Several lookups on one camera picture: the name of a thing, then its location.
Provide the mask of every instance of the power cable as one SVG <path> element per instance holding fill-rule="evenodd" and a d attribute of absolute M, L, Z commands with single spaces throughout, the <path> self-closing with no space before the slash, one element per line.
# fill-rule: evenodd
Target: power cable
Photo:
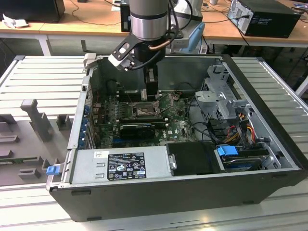
<path fill-rule="evenodd" d="M 105 1 L 105 2 L 107 2 L 107 3 L 109 3 L 110 5 L 113 5 L 113 6 L 119 7 L 119 6 L 117 6 L 117 5 L 113 4 L 112 2 L 109 2 L 109 1 L 107 1 L 107 0 L 104 0 L 104 1 Z"/>
<path fill-rule="evenodd" d="M 81 21 L 81 22 L 83 22 L 83 23 L 91 24 L 91 25 L 98 25 L 98 26 L 115 26 L 115 25 L 121 23 L 121 22 L 119 22 L 119 23 L 115 23 L 115 24 L 99 24 L 99 23 L 89 23 L 89 22 L 83 21 L 83 20 L 80 19 L 77 15 L 74 14 L 76 11 L 79 10 L 79 6 L 77 6 L 72 0 L 70 0 L 70 1 L 77 7 L 77 9 L 73 10 L 72 16 L 74 16 L 77 20 L 79 20 L 79 21 Z"/>

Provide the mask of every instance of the table leg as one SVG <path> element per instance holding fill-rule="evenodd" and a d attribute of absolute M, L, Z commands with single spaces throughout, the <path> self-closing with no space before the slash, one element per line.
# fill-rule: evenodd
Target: table leg
<path fill-rule="evenodd" d="M 50 41 L 47 38 L 47 36 L 38 38 L 38 41 L 40 43 L 40 47 L 42 48 L 43 54 L 45 56 L 51 56 L 52 49 L 51 49 Z"/>
<path fill-rule="evenodd" d="M 81 47 L 82 47 L 82 51 L 88 51 L 87 45 L 86 45 L 86 41 L 85 41 L 85 40 L 82 40 L 82 41 L 81 41 Z"/>

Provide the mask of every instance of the cable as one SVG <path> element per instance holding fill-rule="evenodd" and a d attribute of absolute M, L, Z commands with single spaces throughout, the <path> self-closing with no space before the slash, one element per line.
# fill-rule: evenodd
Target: cable
<path fill-rule="evenodd" d="M 205 42 L 205 44 L 206 44 L 206 46 L 207 46 L 207 50 L 209 51 L 209 46 L 208 46 L 208 44 L 207 44 L 207 42 L 206 42 L 206 40 L 205 40 L 204 35 L 202 35 L 202 38 L 203 38 L 203 40 L 204 40 L 204 42 Z"/>
<path fill-rule="evenodd" d="M 139 70 L 139 69 L 147 66 L 148 64 L 153 62 L 153 60 L 156 59 L 160 55 L 161 52 L 162 52 L 162 50 L 159 50 L 151 59 L 149 59 L 148 61 L 146 61 L 145 63 L 143 63 L 139 66 L 129 66 L 128 70 L 135 71 L 135 70 Z"/>
<path fill-rule="evenodd" d="M 171 14 L 170 14 L 170 7 L 168 4 L 168 32 L 167 32 L 167 39 L 170 38 L 170 32 L 171 32 Z"/>
<path fill-rule="evenodd" d="M 207 137 L 213 139 L 216 143 L 222 143 L 222 144 L 224 144 L 224 142 L 222 142 L 221 140 L 219 140 L 212 132 L 208 131 L 208 134 L 206 134 L 206 133 L 204 133 L 203 131 L 201 131 L 200 129 L 196 128 L 196 127 L 192 124 L 192 122 L 191 122 L 191 120 L 190 120 L 190 115 L 189 115 L 189 113 L 190 113 L 190 108 L 191 108 L 191 106 L 192 106 L 193 100 L 196 100 L 196 102 L 197 102 L 197 104 L 198 104 L 198 107 L 200 108 L 201 112 L 203 112 L 202 109 L 201 109 L 201 107 L 200 107 L 200 105 L 199 105 L 199 102 L 198 102 L 197 99 L 196 99 L 196 97 L 193 97 L 192 100 L 191 100 L 191 102 L 190 102 L 190 104 L 189 104 L 188 111 L 187 111 L 187 118 L 188 118 L 189 124 L 190 124 L 196 131 L 198 131 L 198 132 L 200 132 L 201 134 L 203 134 L 203 135 L 205 135 L 205 136 L 207 136 Z"/>
<path fill-rule="evenodd" d="M 81 21 L 81 22 L 83 22 L 83 23 L 91 24 L 91 25 L 98 25 L 98 26 L 115 26 L 115 25 L 121 23 L 121 22 L 119 22 L 119 23 L 115 23 L 115 24 L 99 24 L 99 23 L 89 23 L 89 22 L 83 21 L 83 20 L 80 19 L 77 15 L 74 15 L 74 13 L 75 13 L 76 11 L 79 10 L 79 6 L 77 6 L 72 0 L 70 0 L 70 1 L 77 7 L 77 9 L 73 10 L 72 16 L 74 16 L 77 20 L 79 20 L 79 21 Z"/>
<path fill-rule="evenodd" d="M 250 47 L 249 43 L 246 41 L 246 39 L 244 38 L 244 36 L 242 35 L 242 32 L 240 31 L 239 29 L 239 19 L 237 20 L 237 23 L 236 23 L 236 28 L 237 30 L 239 31 L 240 35 L 242 36 L 243 40 L 247 43 L 247 45 Z"/>
<path fill-rule="evenodd" d="M 296 62 L 296 64 L 292 67 L 291 71 L 289 72 L 289 74 L 287 75 L 287 77 L 285 78 L 285 81 L 288 80 L 288 78 L 290 77 L 290 75 L 292 74 L 292 72 L 294 71 L 294 69 L 297 67 L 297 65 L 299 64 L 299 62 L 301 61 L 301 59 L 305 56 L 306 52 L 308 51 L 308 47 L 305 49 L 304 53 L 300 56 L 300 58 L 298 59 L 298 61 Z"/>
<path fill-rule="evenodd" d="M 189 85 L 192 89 L 194 89 L 195 91 L 198 91 L 198 90 L 197 90 L 196 88 L 194 88 L 194 87 L 192 86 L 192 84 L 189 83 L 189 82 L 181 82 L 181 83 L 179 83 L 179 84 L 177 85 L 177 87 L 175 88 L 175 91 L 179 90 L 179 87 L 180 87 L 181 85 L 183 85 L 183 84 L 187 84 L 187 85 Z"/>
<path fill-rule="evenodd" d="M 201 52 L 201 48 L 202 48 L 202 38 L 200 38 L 200 49 L 199 49 L 198 54 L 200 54 L 200 52 Z"/>
<path fill-rule="evenodd" d="M 187 5 L 189 6 L 189 9 L 191 11 L 191 15 L 190 15 L 189 20 L 186 23 L 186 25 L 183 26 L 182 28 L 180 28 L 181 30 L 185 29 L 188 26 L 188 24 L 192 21 L 192 18 L 193 18 L 193 7 L 192 7 L 191 3 L 188 0 L 185 0 L 185 1 L 186 1 Z"/>
<path fill-rule="evenodd" d="M 120 7 L 120 6 L 117 6 L 117 5 L 113 4 L 112 2 L 107 1 L 107 0 L 104 0 L 104 1 L 109 3 L 110 5 L 113 5 L 113 6 L 116 6 L 116 7 Z"/>
<path fill-rule="evenodd" d="M 238 17 L 238 18 L 232 18 L 232 20 L 233 19 L 235 19 L 235 20 L 238 20 L 238 19 L 241 19 L 241 18 L 247 18 L 248 17 L 248 15 L 244 15 L 244 16 L 241 16 L 241 17 Z M 205 22 L 205 21 L 202 21 L 203 23 L 222 23 L 222 22 L 226 22 L 226 21 L 231 21 L 231 19 L 225 19 L 225 20 L 221 20 L 221 21 L 209 21 L 209 22 Z"/>
<path fill-rule="evenodd" d="M 175 40 L 176 37 L 178 36 L 178 33 L 179 33 L 179 22 L 178 22 L 178 18 L 175 16 L 174 7 L 173 7 L 173 5 L 172 5 L 171 0 L 169 0 L 169 5 L 171 6 L 171 10 L 172 10 L 173 15 L 174 15 L 174 21 L 175 21 L 175 27 L 176 27 L 176 28 L 175 28 L 175 32 L 174 32 L 174 36 L 173 36 L 171 39 L 169 39 L 169 40 L 163 42 L 163 43 L 160 44 L 160 45 L 157 45 L 157 46 L 154 46 L 154 47 L 153 47 L 153 46 L 149 46 L 149 50 L 151 50 L 151 51 L 158 51 L 158 50 L 163 49 L 164 47 L 166 47 L 166 46 L 168 46 L 169 44 L 171 44 L 171 43 L 173 42 L 173 40 Z"/>
<path fill-rule="evenodd" d="M 308 22 L 306 22 L 304 19 L 300 19 L 300 21 L 302 21 L 303 23 L 308 23 Z"/>

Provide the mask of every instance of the barcode label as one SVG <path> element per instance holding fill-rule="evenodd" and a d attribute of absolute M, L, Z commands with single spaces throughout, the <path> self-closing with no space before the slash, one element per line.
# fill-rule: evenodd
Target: barcode label
<path fill-rule="evenodd" d="M 108 158 L 108 155 L 109 155 L 109 151 L 94 152 L 94 159 Z"/>

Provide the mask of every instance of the white paper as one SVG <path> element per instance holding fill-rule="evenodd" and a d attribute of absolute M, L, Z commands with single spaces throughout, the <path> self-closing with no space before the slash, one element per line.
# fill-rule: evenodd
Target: white paper
<path fill-rule="evenodd" d="M 109 151 L 94 152 L 94 159 L 108 158 L 108 155 L 109 155 Z"/>
<path fill-rule="evenodd" d="M 7 27 L 13 28 L 13 29 L 15 29 L 16 27 L 29 26 L 29 24 L 24 19 L 15 20 L 15 19 L 5 16 L 4 14 L 3 14 L 2 23 L 6 25 Z"/>

